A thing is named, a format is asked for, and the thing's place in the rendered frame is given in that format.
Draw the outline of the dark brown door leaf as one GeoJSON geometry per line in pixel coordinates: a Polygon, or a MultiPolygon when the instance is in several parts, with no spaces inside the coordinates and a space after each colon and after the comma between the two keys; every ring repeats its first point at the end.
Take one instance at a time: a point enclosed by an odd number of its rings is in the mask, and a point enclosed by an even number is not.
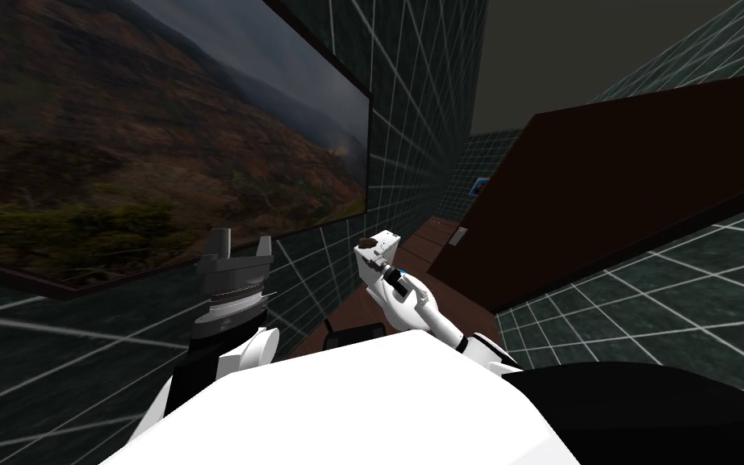
{"type": "Polygon", "coordinates": [[[428,272],[499,313],[744,212],[744,76],[535,115],[428,272]]]}

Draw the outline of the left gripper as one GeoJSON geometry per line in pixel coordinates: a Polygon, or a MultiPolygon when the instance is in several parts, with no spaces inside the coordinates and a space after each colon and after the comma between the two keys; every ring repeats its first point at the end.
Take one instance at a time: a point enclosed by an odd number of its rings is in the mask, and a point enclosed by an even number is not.
{"type": "Polygon", "coordinates": [[[201,295],[223,295],[262,285],[274,262],[271,236],[261,236],[256,256],[234,257],[231,254],[231,229],[213,228],[208,237],[208,254],[197,263],[202,275],[201,295]]]}

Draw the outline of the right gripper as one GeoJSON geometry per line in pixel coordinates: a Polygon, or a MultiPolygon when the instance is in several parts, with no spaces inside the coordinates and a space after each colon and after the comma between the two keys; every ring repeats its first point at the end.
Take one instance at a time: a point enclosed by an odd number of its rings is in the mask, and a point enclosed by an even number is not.
{"type": "Polygon", "coordinates": [[[380,271],[370,267],[369,262],[379,266],[393,265],[399,243],[400,236],[387,230],[357,240],[353,252],[359,276],[365,284],[374,284],[382,276],[380,271]]]}

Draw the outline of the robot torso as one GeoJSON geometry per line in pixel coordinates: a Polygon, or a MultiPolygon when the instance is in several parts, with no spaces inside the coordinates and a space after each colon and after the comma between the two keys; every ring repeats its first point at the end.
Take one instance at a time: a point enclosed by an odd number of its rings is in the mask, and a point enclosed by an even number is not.
{"type": "Polygon", "coordinates": [[[101,465],[579,465],[495,372],[422,331],[225,375],[101,465]]]}

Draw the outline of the framed landscape wall picture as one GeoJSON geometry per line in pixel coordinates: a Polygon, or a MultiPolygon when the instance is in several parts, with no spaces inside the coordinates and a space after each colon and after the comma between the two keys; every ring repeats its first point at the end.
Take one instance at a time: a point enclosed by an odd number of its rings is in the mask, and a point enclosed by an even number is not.
{"type": "Polygon", "coordinates": [[[0,287],[68,300],[368,209],[373,97],[282,0],[0,0],[0,287]]]}

